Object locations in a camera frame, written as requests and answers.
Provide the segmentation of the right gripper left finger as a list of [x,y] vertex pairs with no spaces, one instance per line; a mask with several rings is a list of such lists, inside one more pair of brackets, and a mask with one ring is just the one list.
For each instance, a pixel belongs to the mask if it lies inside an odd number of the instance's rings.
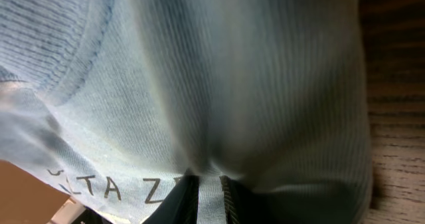
[[196,224],[199,204],[199,178],[183,176],[144,224]]

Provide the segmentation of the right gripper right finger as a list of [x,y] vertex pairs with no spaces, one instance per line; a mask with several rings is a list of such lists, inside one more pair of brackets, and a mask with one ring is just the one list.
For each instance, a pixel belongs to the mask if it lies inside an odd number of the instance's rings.
[[224,191],[227,223],[273,224],[276,222],[263,196],[251,192],[225,175],[220,176],[220,181]]

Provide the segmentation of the light blue printed t-shirt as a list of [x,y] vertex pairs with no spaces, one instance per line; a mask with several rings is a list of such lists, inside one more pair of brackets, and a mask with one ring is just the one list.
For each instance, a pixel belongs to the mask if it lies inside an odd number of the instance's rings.
[[1,159],[112,223],[186,175],[275,223],[360,223],[372,191],[359,0],[1,0]]

